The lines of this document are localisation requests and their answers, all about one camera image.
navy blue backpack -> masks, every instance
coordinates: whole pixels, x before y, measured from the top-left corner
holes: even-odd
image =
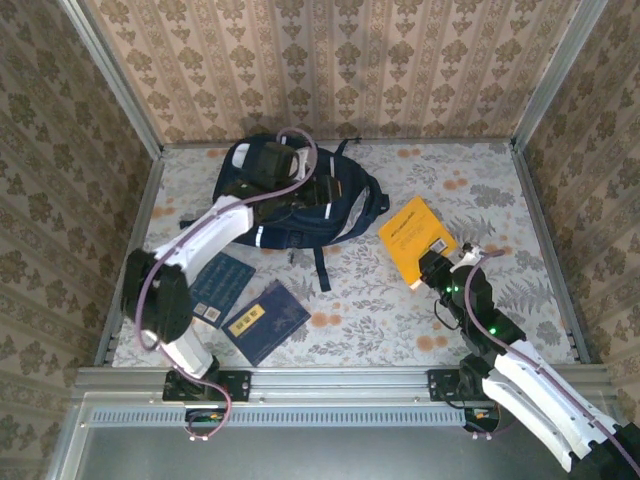
[[[265,143],[274,142],[275,139],[275,135],[254,135],[240,140],[229,149],[213,191],[214,203],[223,189],[238,178],[239,169],[232,164],[236,148],[241,144],[248,144],[249,158]],[[304,139],[299,137],[287,136],[285,141],[296,149],[306,146]],[[235,239],[235,242],[244,245],[274,250],[312,248],[323,292],[331,290],[331,286],[322,247],[363,234],[378,215],[389,210],[389,196],[382,193],[378,181],[358,163],[342,154],[348,141],[349,139],[343,140],[335,153],[318,148],[315,173],[331,175],[341,183],[342,196],[338,200],[329,205],[298,209],[285,215],[276,211],[261,224]]]

wallpaper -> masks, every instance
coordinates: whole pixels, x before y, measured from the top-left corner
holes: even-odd
[[[55,1],[0,3],[0,478],[41,478],[150,159]]]
[[[162,143],[509,137],[578,0],[85,0]]]
[[[592,346],[640,421],[640,2],[609,2],[528,157]]]
[[[334,150],[335,145],[327,146]],[[181,219],[211,207],[211,190],[224,149],[165,149],[162,183],[146,247],[179,233]],[[507,254],[484,269],[497,306],[522,328],[551,363],[574,358],[558,311],[540,246],[506,143],[347,146],[346,154],[380,181],[391,209],[361,236],[325,248],[332,290],[321,292],[313,254],[231,244],[225,253],[256,269],[227,319],[279,280],[311,314],[261,367],[457,365],[469,353],[459,332],[434,315],[437,295],[426,286],[412,291],[378,236],[378,229],[420,195],[459,244],[471,241]],[[439,309],[445,322],[449,312]],[[227,367],[248,366],[222,330],[195,321],[194,329]],[[133,325],[124,322],[113,365],[162,366],[144,352]]]

floral tablecloth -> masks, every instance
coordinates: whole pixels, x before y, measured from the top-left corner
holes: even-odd
[[[164,152],[166,168],[146,248],[175,236],[181,219],[196,218],[210,208],[225,153],[224,149]],[[443,328],[434,317],[434,293],[424,285],[416,292],[407,287],[377,235],[379,227],[416,195],[425,199],[460,243],[507,251],[485,268],[497,306],[526,332],[547,361],[574,361],[506,144],[350,144],[346,154],[379,180],[391,197],[391,210],[364,235],[326,249],[330,292],[320,291],[309,251],[296,251],[291,259],[287,252],[242,245],[224,250],[256,268],[227,318],[274,279],[311,313],[311,319],[260,366],[453,365],[468,353],[460,334]],[[452,321],[442,310],[441,316]],[[249,365],[222,331],[194,324],[222,365]],[[113,366],[162,365],[160,355],[137,346],[132,325],[125,321]]]

yellow book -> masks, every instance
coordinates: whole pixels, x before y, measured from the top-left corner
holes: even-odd
[[[420,197],[415,197],[378,231],[407,285],[420,285],[418,262],[428,250],[447,256],[456,249],[454,238]]]

book cover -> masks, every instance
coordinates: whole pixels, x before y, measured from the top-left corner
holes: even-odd
[[[456,241],[420,197],[413,198],[378,231],[404,281],[415,290],[420,285],[420,258],[433,250],[447,256]]]
[[[278,280],[230,319],[222,330],[257,367],[311,315]]]
[[[219,253],[200,271],[191,285],[194,317],[220,328],[256,269]]]

